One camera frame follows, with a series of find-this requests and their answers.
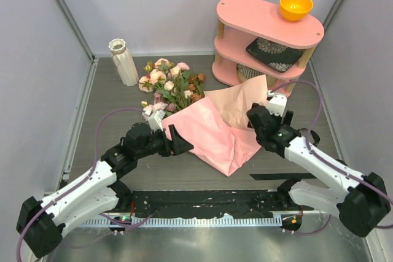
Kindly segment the black floral square plate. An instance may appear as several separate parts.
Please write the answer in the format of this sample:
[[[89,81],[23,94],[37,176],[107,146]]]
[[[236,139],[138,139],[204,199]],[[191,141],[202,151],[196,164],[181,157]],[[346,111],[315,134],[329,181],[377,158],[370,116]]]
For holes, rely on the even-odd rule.
[[[275,71],[283,73],[298,62],[304,50],[258,37],[246,47],[246,52]]]

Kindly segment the orange plastic bowl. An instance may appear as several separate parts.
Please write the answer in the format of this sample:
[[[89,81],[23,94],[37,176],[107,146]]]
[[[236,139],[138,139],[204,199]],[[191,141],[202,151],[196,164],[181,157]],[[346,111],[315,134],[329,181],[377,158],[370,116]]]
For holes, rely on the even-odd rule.
[[[300,21],[313,9],[313,0],[280,0],[279,11],[287,21]]]

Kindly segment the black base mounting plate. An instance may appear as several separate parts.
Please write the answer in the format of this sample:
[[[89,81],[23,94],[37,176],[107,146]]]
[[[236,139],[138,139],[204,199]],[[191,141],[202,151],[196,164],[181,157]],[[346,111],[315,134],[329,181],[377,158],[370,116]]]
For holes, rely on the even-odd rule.
[[[276,211],[299,211],[288,196],[268,190],[132,191],[114,212],[133,212],[136,217],[212,219],[267,218]]]

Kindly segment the pink three-tier shelf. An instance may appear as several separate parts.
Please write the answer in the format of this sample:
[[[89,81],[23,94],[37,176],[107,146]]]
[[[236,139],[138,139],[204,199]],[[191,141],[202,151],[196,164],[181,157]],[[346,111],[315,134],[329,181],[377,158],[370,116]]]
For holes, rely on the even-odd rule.
[[[290,96],[324,36],[313,0],[221,0],[217,7],[214,77],[230,86],[256,75]]]

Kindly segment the pink artificial flower bouquet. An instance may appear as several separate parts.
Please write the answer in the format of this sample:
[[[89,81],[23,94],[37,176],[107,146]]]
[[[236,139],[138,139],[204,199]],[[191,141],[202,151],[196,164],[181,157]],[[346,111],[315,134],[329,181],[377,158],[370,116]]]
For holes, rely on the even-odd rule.
[[[160,58],[147,62],[144,70],[147,74],[139,79],[139,89],[154,96],[153,102],[141,103],[146,120],[159,110],[169,117],[204,98],[206,75],[193,72],[184,62]]]

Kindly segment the black ribbon with gold lettering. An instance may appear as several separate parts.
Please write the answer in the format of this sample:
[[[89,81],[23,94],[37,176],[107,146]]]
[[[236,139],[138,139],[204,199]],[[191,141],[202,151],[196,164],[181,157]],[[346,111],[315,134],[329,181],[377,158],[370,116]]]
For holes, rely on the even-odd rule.
[[[299,165],[261,148],[246,164],[254,180],[316,179]]]

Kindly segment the aluminium frame rail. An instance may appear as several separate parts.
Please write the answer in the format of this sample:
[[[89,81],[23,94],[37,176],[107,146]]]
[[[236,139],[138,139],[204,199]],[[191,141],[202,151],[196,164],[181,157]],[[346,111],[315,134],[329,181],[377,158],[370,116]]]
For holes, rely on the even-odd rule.
[[[54,215],[65,217],[69,213],[82,210],[99,214],[108,210],[123,212],[135,203],[136,215],[149,215],[157,210],[162,218],[200,217],[196,212],[208,206],[220,213],[233,215],[239,210],[281,211],[295,210],[298,206],[322,210],[336,217],[358,214],[362,218],[371,217],[378,203],[378,195],[365,188],[350,188],[343,198],[336,197],[331,190],[311,187],[298,182],[288,192],[285,191],[124,191],[116,192],[105,187],[93,193],[73,191],[62,196],[59,191],[41,200],[41,206],[53,202]]]

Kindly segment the pink wrapping paper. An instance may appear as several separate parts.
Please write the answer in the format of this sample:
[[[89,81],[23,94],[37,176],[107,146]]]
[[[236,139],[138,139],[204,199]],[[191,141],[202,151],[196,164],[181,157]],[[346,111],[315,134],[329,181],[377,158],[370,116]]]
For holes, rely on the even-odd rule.
[[[205,97],[162,121],[165,129],[174,125],[194,146],[193,154],[227,177],[261,148],[255,131],[248,128],[246,112],[253,103],[267,104],[264,75],[237,86],[207,91]]]

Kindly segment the white ribbed ceramic vase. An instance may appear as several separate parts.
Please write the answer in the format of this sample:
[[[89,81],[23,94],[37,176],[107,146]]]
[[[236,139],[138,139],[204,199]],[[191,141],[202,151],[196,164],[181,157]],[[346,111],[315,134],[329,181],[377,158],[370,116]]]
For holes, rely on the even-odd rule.
[[[126,42],[123,39],[113,39],[108,47],[123,84],[128,87],[136,85],[139,76],[133,57],[126,47]]]

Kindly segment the striped ceramic bowl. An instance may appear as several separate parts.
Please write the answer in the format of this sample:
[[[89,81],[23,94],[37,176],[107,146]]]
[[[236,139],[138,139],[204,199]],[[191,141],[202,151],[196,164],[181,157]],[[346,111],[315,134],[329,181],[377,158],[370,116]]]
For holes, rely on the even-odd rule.
[[[242,65],[242,64],[237,64],[236,70],[237,70],[238,78],[241,82],[245,82],[249,79],[252,79],[254,77],[258,77],[258,76],[262,75],[262,73],[260,71],[249,68],[249,67]]]

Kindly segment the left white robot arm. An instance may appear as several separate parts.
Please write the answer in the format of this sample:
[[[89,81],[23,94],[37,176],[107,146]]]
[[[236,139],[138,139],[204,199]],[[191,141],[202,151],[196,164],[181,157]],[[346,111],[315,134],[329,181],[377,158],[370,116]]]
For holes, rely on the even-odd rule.
[[[87,219],[108,210],[126,211],[132,193],[121,178],[136,168],[138,160],[154,154],[181,155],[192,149],[174,125],[154,131],[146,123],[135,123],[80,177],[41,200],[32,196],[22,203],[16,225],[20,235],[17,261],[21,261],[22,244],[42,258]]]

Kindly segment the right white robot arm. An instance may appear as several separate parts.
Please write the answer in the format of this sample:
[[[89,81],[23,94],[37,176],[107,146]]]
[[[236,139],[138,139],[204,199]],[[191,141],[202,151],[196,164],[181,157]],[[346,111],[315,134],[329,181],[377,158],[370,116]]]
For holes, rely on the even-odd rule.
[[[285,210],[296,205],[322,210],[338,218],[356,236],[368,236],[391,211],[392,199],[382,177],[374,172],[364,175],[321,152],[290,126],[290,116],[275,116],[259,104],[247,111],[257,142],[266,151],[303,167],[326,188],[288,180],[282,185],[285,190],[277,195],[279,206]]]

